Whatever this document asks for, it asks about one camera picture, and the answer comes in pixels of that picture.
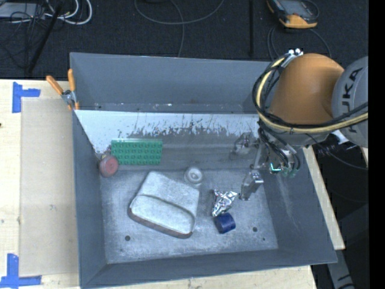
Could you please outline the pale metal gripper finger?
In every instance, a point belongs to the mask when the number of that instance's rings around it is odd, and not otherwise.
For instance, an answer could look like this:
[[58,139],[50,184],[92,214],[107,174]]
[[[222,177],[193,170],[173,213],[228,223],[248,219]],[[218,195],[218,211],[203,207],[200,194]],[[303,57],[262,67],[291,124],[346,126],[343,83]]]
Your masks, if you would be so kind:
[[252,193],[255,193],[258,188],[264,184],[264,179],[260,171],[251,171],[246,174],[242,185],[239,197],[241,200],[249,200]]
[[243,133],[233,144],[229,158],[231,160],[243,160],[251,153],[251,134]]

